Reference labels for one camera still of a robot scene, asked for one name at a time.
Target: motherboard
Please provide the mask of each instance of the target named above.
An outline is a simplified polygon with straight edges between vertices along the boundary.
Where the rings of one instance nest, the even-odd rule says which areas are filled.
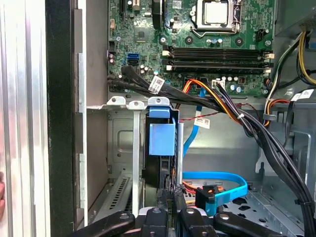
[[[132,65],[182,89],[190,78],[230,95],[265,96],[275,0],[109,0],[108,72]],[[110,91],[131,91],[111,86]],[[199,94],[192,86],[190,93]]]

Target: green circuit board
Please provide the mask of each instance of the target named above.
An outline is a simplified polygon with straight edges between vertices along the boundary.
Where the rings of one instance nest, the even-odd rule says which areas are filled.
[[[148,71],[142,77],[151,81],[154,77],[152,72],[158,73],[166,83],[182,89],[187,78],[206,77],[209,82],[221,77],[235,77],[234,74],[195,74],[195,73],[176,73],[167,72],[165,65],[161,61],[163,56],[162,46],[173,45],[176,47],[222,47],[234,49],[272,49],[273,42],[273,16],[275,0],[242,0],[241,3],[241,25],[240,31],[236,34],[211,34],[205,35],[201,39],[191,31],[190,11],[197,0],[165,0],[165,18],[168,22],[170,18],[175,19],[172,29],[162,27],[161,30],[153,28],[151,16],[146,14],[152,12],[152,0],[139,0],[140,10],[134,11],[133,8],[126,8],[126,17],[122,19],[119,11],[121,0],[109,1],[109,40],[115,43],[116,54],[115,63],[109,63],[108,71],[110,74],[119,75],[122,65],[126,65],[128,53],[140,54],[140,65],[148,67]],[[256,41],[256,31],[268,29],[269,32],[260,42]],[[193,38],[192,44],[187,44],[185,39],[190,36]],[[222,43],[210,44],[209,40],[222,39]],[[242,39],[242,45],[237,44],[237,40]],[[264,80],[269,78],[269,74],[264,75],[238,75],[242,80],[227,81],[226,90],[230,95],[249,95],[263,96],[267,93]],[[242,91],[232,90],[234,87],[241,87]],[[110,87],[110,91],[128,92],[118,87]],[[192,86],[190,93],[199,94],[200,88]]]

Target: label sticker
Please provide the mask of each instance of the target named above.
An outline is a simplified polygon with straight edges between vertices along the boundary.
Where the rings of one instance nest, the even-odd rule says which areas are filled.
[[[301,96],[301,93],[297,93],[296,95],[293,96],[293,98],[291,99],[291,101],[297,101]]]
[[[164,84],[164,79],[158,76],[154,76],[148,90],[150,90],[153,94],[158,94],[163,84]]]
[[[173,1],[172,2],[172,8],[173,9],[181,9],[182,8],[182,2],[181,1]]]
[[[194,120],[194,125],[209,129],[209,127],[210,127],[210,120],[207,119],[207,118],[196,118]]]
[[[304,90],[302,92],[302,94],[300,95],[299,99],[301,100],[301,99],[308,99],[308,98],[310,98],[310,96],[312,95],[313,91],[314,91],[314,89]]]

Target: cpu socket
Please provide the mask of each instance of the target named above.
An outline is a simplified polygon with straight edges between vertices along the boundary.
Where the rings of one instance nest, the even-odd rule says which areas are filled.
[[[209,33],[236,34],[240,31],[240,8],[241,0],[197,0],[190,12],[192,31],[200,37]]]

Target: finger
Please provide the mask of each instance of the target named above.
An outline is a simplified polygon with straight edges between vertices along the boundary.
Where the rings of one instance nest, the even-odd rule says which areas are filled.
[[[4,195],[4,183],[0,182],[0,199],[2,199]]]
[[[2,217],[3,217],[4,208],[5,208],[5,201],[4,201],[4,200],[0,200],[0,220],[1,220]]]

